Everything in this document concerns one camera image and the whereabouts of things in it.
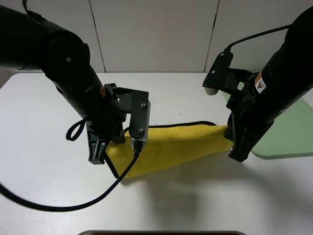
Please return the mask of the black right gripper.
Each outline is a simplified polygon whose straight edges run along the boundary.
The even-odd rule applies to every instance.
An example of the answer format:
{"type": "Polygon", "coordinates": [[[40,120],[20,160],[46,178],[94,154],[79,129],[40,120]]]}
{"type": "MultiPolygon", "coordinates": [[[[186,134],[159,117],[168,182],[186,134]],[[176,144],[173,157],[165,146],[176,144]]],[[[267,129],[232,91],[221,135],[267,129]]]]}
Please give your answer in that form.
{"type": "Polygon", "coordinates": [[[231,110],[227,120],[224,137],[233,142],[234,146],[229,157],[243,162],[255,144],[264,135],[264,124],[253,119],[257,110],[257,95],[264,91],[263,80],[247,80],[244,83],[244,94],[230,95],[226,107],[231,110]]]}

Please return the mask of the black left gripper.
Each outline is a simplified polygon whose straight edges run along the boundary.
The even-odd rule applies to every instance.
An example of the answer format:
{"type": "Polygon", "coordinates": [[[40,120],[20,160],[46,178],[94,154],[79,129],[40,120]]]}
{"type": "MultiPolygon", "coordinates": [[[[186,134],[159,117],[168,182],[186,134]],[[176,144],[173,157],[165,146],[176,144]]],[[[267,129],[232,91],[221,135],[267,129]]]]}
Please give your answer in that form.
{"type": "Polygon", "coordinates": [[[107,158],[106,148],[109,141],[116,144],[125,142],[125,132],[117,109],[114,107],[112,90],[107,84],[87,83],[83,85],[84,117],[88,118],[88,161],[95,165],[104,165],[107,158]]]}

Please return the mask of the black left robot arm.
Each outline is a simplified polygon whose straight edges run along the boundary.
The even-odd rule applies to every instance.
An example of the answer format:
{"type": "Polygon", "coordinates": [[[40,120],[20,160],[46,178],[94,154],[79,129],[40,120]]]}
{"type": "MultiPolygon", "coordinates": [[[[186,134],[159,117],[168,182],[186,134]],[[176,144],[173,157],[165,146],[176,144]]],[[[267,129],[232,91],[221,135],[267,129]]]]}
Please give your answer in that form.
{"type": "Polygon", "coordinates": [[[90,65],[89,46],[76,34],[25,10],[0,8],[0,64],[21,71],[42,70],[79,114],[66,139],[88,132],[89,160],[110,163],[106,148],[121,136],[123,115],[113,85],[104,85],[90,65]]]}

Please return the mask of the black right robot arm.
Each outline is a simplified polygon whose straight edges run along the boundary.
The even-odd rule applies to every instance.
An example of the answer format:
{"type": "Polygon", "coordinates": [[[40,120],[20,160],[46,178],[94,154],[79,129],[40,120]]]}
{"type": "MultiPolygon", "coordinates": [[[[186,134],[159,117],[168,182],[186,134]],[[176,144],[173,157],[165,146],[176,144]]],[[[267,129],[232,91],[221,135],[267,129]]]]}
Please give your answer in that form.
{"type": "Polygon", "coordinates": [[[243,94],[231,95],[226,137],[233,141],[229,157],[243,162],[274,120],[313,87],[313,9],[299,15],[287,30],[280,49],[243,94]]]}

